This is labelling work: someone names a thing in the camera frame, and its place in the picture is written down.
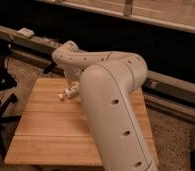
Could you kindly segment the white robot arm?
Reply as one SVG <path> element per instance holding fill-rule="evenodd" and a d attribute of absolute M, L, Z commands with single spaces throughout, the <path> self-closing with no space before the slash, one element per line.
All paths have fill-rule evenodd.
<path fill-rule="evenodd" d="M 86 52 L 68 41 L 51 57 L 79 82 L 81 103 L 105 171 L 158 171 L 133 111 L 130 94 L 147 78 L 147 64 L 132 52 Z"/>

